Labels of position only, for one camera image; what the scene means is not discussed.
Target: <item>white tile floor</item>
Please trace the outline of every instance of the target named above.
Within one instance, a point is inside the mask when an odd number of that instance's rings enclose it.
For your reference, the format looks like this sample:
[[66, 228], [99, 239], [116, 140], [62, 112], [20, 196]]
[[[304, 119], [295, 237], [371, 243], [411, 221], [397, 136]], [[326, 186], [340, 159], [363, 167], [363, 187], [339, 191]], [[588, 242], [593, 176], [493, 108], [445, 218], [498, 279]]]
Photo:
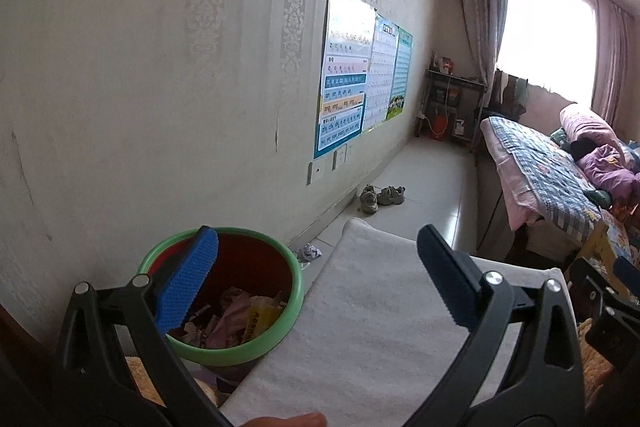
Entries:
[[318, 277], [351, 217], [359, 217], [372, 227], [414, 239], [423, 225], [433, 223], [442, 237], [457, 250], [476, 251], [478, 181], [473, 156], [460, 146], [427, 137], [412, 138], [385, 170], [373, 181], [380, 190], [389, 185], [406, 188], [400, 205], [381, 206], [367, 216], [356, 198], [312, 244], [322, 257], [303, 271], [305, 291]]

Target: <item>curtain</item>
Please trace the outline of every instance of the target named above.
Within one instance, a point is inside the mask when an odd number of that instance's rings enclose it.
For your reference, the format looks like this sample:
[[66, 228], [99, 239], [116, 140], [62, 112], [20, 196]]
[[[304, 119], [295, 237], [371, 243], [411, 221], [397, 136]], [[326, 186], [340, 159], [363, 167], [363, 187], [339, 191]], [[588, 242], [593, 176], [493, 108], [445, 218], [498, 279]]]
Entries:
[[482, 81], [488, 86], [482, 105], [489, 103], [495, 63], [507, 18], [507, 0], [461, 0], [466, 36]]
[[626, 85], [628, 71], [629, 35], [631, 16], [620, 6], [608, 1], [600, 2], [600, 60], [591, 103], [592, 109], [616, 127], [620, 92]]

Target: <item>pink pillow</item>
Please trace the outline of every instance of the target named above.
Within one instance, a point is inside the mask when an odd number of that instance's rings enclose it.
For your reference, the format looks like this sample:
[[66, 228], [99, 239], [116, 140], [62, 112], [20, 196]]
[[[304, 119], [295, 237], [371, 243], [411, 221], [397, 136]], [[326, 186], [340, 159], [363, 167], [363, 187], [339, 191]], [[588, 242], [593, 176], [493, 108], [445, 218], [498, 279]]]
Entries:
[[560, 111], [560, 123], [569, 142], [578, 138], [590, 138], [597, 146], [610, 145], [620, 154], [620, 164], [625, 166], [625, 153], [620, 147], [618, 137], [611, 126], [601, 117], [577, 103], [567, 105]]

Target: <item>power cord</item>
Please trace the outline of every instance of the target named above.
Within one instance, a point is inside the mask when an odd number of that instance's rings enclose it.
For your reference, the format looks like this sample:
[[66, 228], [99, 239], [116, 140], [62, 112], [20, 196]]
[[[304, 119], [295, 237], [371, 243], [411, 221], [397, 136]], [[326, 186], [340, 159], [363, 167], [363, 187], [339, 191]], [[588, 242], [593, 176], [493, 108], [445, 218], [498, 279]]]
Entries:
[[427, 115], [424, 115], [424, 119], [427, 121], [427, 124], [429, 125], [429, 129], [431, 129], [431, 132], [437, 137], [439, 138], [440, 136], [442, 136], [443, 134], [445, 134], [447, 132], [447, 129], [449, 128], [449, 111], [447, 110], [447, 102], [449, 101], [449, 86], [451, 84], [451, 78], [447, 79], [447, 91], [444, 95], [444, 114], [445, 114], [445, 118], [447, 119], [447, 124], [444, 126], [444, 129], [441, 132], [435, 132], [433, 130], [433, 127], [431, 126], [431, 122], [429, 121], [429, 117], [427, 117]]
[[489, 232], [489, 229], [491, 228], [491, 223], [494, 221], [495, 211], [498, 210], [498, 204], [500, 203], [500, 200], [502, 199], [503, 196], [504, 196], [504, 193], [500, 191], [500, 194], [498, 194], [498, 199], [495, 201], [494, 211], [491, 213], [491, 216], [489, 217], [489, 222], [487, 223], [486, 228], [484, 229], [484, 234], [482, 234], [482, 239], [480, 240], [480, 243], [476, 247], [476, 253], [478, 253], [480, 248], [482, 248], [482, 244], [486, 239], [486, 234]]

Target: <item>hand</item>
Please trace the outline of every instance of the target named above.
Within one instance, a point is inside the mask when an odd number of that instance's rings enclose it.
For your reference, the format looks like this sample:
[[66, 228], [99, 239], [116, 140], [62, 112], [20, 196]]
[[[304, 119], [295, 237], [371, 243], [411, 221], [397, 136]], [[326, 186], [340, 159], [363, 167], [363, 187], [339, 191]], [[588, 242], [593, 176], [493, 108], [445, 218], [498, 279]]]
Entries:
[[251, 420], [242, 427], [326, 427], [326, 418], [321, 412], [294, 416], [286, 420], [264, 417]]

